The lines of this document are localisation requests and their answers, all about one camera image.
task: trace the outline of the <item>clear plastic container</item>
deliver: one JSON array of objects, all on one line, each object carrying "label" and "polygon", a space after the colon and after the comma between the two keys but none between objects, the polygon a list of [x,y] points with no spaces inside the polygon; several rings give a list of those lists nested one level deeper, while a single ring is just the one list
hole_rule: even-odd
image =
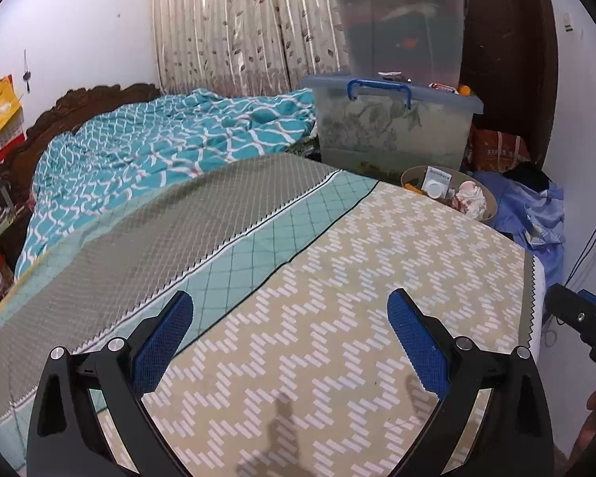
[{"label": "clear plastic container", "polygon": [[477,97],[342,74],[302,79],[313,90],[322,162],[388,179],[418,165],[459,170]]},{"label": "clear plastic container", "polygon": [[459,84],[467,0],[337,0],[351,73]]}]

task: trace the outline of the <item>blue handle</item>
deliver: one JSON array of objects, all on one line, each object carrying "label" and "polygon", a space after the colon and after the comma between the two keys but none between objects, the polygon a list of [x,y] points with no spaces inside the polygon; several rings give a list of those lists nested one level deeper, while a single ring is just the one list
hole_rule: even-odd
[{"label": "blue handle", "polygon": [[391,89],[393,91],[401,91],[403,93],[406,93],[406,107],[410,109],[410,99],[412,98],[412,93],[410,91],[410,87],[408,87],[406,84],[402,84],[402,82],[372,81],[371,79],[352,79],[346,86],[346,93],[349,96],[349,100],[355,100],[356,98],[358,98],[353,94],[354,85],[357,85],[357,87]]}]

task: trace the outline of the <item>blue cloth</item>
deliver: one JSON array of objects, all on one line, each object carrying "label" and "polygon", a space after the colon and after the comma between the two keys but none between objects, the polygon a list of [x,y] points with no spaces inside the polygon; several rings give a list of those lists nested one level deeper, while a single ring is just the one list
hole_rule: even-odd
[{"label": "blue cloth", "polygon": [[514,242],[531,252],[545,268],[545,281],[550,287],[563,280],[563,189],[550,183],[550,188],[537,193],[527,186],[507,179],[497,172],[475,172],[494,195],[498,211],[490,226],[512,233]]},{"label": "blue cloth", "polygon": [[49,246],[106,210],[227,163],[283,151],[311,133],[310,89],[223,98],[206,89],[129,104],[53,138],[33,176],[20,277]]}]

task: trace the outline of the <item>red bag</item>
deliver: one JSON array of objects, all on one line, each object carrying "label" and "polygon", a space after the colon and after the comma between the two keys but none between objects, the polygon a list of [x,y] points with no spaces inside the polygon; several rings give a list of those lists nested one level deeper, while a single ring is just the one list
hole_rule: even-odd
[{"label": "red bag", "polygon": [[505,172],[523,161],[530,161],[525,140],[498,131],[470,129],[473,170]]}]

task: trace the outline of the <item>leaf-patterned curtain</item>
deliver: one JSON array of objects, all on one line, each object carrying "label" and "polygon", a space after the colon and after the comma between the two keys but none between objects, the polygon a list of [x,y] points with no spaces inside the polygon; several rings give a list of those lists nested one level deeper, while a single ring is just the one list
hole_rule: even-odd
[{"label": "leaf-patterned curtain", "polygon": [[335,0],[153,0],[162,90],[277,95],[346,69]]}]

